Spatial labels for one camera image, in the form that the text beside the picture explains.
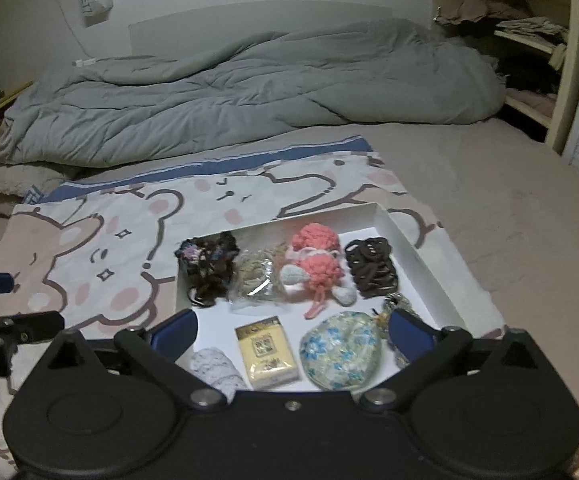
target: screw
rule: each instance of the screw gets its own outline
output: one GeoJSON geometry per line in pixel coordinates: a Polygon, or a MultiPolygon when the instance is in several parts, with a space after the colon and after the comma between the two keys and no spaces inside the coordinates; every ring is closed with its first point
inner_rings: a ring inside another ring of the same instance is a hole
{"type": "Polygon", "coordinates": [[[396,394],[388,388],[376,388],[365,394],[365,399],[374,406],[384,406],[396,401],[396,394]]]}
{"type": "Polygon", "coordinates": [[[290,411],[290,412],[297,412],[298,410],[300,410],[300,408],[302,407],[302,404],[300,402],[298,402],[297,400],[288,400],[285,403],[285,407],[290,411]]]}
{"type": "Polygon", "coordinates": [[[202,388],[201,390],[192,392],[189,398],[195,405],[207,408],[208,406],[218,404],[223,396],[220,392],[212,390],[211,388],[202,388]]]}

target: pink crochet doll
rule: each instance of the pink crochet doll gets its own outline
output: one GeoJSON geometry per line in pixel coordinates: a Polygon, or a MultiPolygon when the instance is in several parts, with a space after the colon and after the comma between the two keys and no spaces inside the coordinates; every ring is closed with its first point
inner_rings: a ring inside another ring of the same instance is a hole
{"type": "Polygon", "coordinates": [[[293,251],[289,250],[287,257],[295,263],[280,270],[280,280],[284,285],[303,283],[314,292],[314,303],[305,319],[318,316],[326,306],[328,293],[342,306],[356,301],[356,291],[340,285],[344,275],[338,263],[341,245],[334,231],[321,224],[306,225],[292,237],[291,246],[293,251]]]}

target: headboard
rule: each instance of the headboard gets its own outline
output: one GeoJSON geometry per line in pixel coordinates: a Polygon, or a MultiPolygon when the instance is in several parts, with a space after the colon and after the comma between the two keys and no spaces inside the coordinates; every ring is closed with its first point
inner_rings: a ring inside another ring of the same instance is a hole
{"type": "Polygon", "coordinates": [[[343,2],[268,0],[185,10],[129,25],[135,56],[185,57],[258,32],[299,32],[391,18],[394,9],[343,2]]]}

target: gray comforter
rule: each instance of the gray comforter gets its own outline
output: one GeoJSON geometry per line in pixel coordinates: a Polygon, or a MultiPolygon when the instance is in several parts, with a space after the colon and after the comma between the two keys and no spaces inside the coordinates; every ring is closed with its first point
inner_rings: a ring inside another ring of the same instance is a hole
{"type": "Polygon", "coordinates": [[[106,168],[316,124],[466,124],[504,92],[476,50],[407,20],[270,32],[187,59],[53,70],[8,111],[0,162],[106,168]]]}

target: shelf board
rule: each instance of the shelf board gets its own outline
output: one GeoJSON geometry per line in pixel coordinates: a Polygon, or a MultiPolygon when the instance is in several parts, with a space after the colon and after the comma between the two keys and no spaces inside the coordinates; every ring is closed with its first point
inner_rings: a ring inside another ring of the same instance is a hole
{"type": "Polygon", "coordinates": [[[525,36],[519,36],[518,34],[510,34],[509,32],[505,32],[503,30],[497,30],[494,32],[495,36],[500,36],[501,38],[507,38],[508,40],[516,41],[516,43],[521,43],[523,45],[530,46],[531,48],[535,48],[536,50],[540,50],[541,52],[545,52],[550,56],[556,50],[556,46],[550,44],[547,40],[534,40],[533,38],[527,38],[525,36]]]}
{"type": "Polygon", "coordinates": [[[514,110],[518,110],[522,114],[527,115],[527,117],[535,120],[539,124],[542,124],[546,128],[549,128],[552,124],[551,118],[543,115],[540,112],[537,112],[531,106],[526,105],[525,103],[522,103],[521,101],[518,101],[517,99],[514,99],[513,97],[507,96],[505,98],[505,104],[511,106],[512,108],[514,108],[514,110]]]}

